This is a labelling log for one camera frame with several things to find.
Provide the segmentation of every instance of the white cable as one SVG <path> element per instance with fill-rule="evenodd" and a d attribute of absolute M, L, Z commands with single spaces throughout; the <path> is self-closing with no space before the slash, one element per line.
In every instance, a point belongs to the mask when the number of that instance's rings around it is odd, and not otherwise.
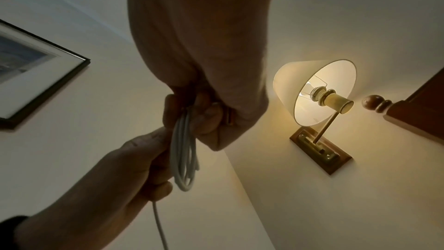
<path fill-rule="evenodd" d="M 191 110 L 188 108 L 174 126 L 170 148 L 170 167 L 174 181 L 180 190 L 189 191 L 194 183 L 194 175 L 199 170 L 196 155 L 196 139 L 190 134 Z M 156 203 L 153 202 L 154 218 L 162 240 L 163 249 L 168 250 L 167 239 L 160 224 Z"/>

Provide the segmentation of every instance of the wooden finial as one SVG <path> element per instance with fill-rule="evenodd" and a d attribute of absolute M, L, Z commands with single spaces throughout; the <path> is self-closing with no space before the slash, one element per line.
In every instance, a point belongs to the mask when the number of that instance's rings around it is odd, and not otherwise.
<path fill-rule="evenodd" d="M 362 106 L 365 109 L 375 111 L 377 113 L 383 113 L 392 104 L 392 101 L 386 100 L 379 95 L 370 95 L 362 100 Z"/>

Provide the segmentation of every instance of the picture frame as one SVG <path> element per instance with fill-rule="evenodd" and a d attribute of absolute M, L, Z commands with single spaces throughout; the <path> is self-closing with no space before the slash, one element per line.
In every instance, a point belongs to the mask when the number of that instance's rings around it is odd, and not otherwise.
<path fill-rule="evenodd" d="M 0 129 L 16 129 L 90 63 L 0 19 Z"/>

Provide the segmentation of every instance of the white lampshade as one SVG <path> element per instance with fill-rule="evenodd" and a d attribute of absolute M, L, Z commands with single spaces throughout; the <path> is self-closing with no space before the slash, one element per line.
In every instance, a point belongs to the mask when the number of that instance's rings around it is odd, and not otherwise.
<path fill-rule="evenodd" d="M 325 86 L 347 98 L 355 81 L 356 67 L 348 60 L 290 62 L 277 71 L 273 88 L 299 125 L 313 126 L 335 111 L 310 100 L 312 88 Z"/>

